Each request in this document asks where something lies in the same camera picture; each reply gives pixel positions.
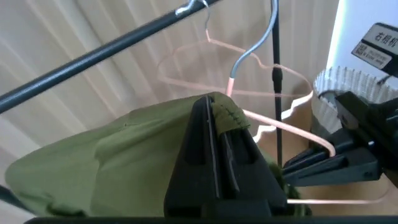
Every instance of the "white label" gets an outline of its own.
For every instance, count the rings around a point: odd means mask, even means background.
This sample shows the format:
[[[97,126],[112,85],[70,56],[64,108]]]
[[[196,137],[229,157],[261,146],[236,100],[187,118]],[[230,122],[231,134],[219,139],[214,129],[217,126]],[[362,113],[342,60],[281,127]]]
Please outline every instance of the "white label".
[[[398,55],[398,32],[374,24],[368,33],[363,37],[364,40],[388,50]]]
[[[392,59],[390,55],[362,42],[354,48],[353,54],[378,69],[383,69]]]

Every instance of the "hanger hook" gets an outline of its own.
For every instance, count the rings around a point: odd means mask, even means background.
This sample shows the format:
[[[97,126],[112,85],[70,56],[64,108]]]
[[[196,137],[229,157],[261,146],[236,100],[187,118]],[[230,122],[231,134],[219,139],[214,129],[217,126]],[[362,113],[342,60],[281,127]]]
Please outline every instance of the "hanger hook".
[[[264,33],[264,35],[261,37],[261,39],[256,44],[254,44],[249,50],[247,50],[245,53],[243,53],[242,56],[240,56],[240,58],[237,59],[234,66],[232,67],[230,78],[234,79],[236,77],[236,71],[237,71],[238,67],[240,66],[240,64],[242,63],[242,61],[247,56],[249,56],[253,51],[255,51],[258,47],[260,47],[261,44],[264,43],[264,41],[267,39],[267,37],[269,36],[269,33],[271,32],[272,28],[274,27],[277,15],[278,15],[278,0],[272,0],[272,13],[271,13],[271,18],[269,19],[269,24],[268,24],[266,32]]]
[[[209,22],[209,19],[210,19],[210,7],[209,7],[208,3],[206,2],[206,0],[190,0],[186,6],[182,6],[182,7],[178,8],[177,10],[175,10],[175,15],[179,16],[183,12],[187,12],[187,11],[191,10],[193,5],[195,4],[195,1],[201,2],[207,8],[207,18],[206,18],[206,22],[205,22],[205,30],[207,30],[207,23]]]

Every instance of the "olive green fabric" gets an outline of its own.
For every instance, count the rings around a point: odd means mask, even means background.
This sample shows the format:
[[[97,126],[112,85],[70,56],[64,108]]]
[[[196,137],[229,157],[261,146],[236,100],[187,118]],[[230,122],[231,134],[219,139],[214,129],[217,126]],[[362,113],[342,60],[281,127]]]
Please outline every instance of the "olive green fabric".
[[[229,97],[210,96],[218,134],[249,126]],[[13,163],[6,182],[39,216],[161,217],[192,105],[200,97],[134,110],[101,128],[45,146]],[[280,169],[270,164],[281,177]],[[278,181],[285,187],[282,178]],[[295,208],[295,215],[303,215],[303,208]]]

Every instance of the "clothes rack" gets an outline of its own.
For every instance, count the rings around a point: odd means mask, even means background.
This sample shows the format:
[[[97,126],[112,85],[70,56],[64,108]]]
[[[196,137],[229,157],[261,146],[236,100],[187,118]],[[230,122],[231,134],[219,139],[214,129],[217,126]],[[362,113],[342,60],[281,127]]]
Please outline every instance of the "clothes rack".
[[[211,6],[220,0],[206,0],[208,5]],[[107,44],[98,47],[97,49],[88,52],[71,62],[66,63],[52,71],[49,71],[42,76],[23,84],[22,86],[7,92],[0,96],[0,114],[8,111],[9,109],[37,96],[38,94],[58,85],[59,83],[68,80],[71,77],[79,74],[80,72],[90,68],[97,63],[112,57],[120,51],[150,37],[151,35],[181,21],[182,19],[191,16],[192,14],[205,8],[205,5],[199,1],[196,1],[193,7],[184,13],[176,16],[175,10],[168,12],[167,14],[160,16],[153,21],[144,24],[143,26],[134,29],[127,34],[124,34],[117,39],[114,39]],[[279,52],[279,21],[276,20],[275,26],[272,30],[272,46],[274,51],[274,63],[280,63],[280,52]],[[282,89],[282,71],[279,68],[274,68],[272,71],[272,80],[274,82],[275,93],[280,93]],[[276,118],[280,121],[280,114],[282,110],[280,107],[280,97],[275,97],[275,113]],[[277,143],[278,143],[278,164],[282,164],[282,135],[281,130],[277,129]],[[11,192],[0,186],[0,200],[7,203],[11,203],[22,209],[21,203],[18,199],[11,194]]]

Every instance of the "ribbed white container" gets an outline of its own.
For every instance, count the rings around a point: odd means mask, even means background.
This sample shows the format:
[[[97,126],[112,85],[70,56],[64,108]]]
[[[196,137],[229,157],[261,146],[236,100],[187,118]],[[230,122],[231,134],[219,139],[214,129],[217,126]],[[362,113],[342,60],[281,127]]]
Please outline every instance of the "ribbed white container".
[[[372,103],[382,103],[398,97],[398,89],[385,83],[377,84],[375,76],[351,68],[332,67],[322,71],[313,83],[312,113],[319,124],[329,133],[341,128],[337,110],[330,99],[322,97],[329,91],[352,91]]]

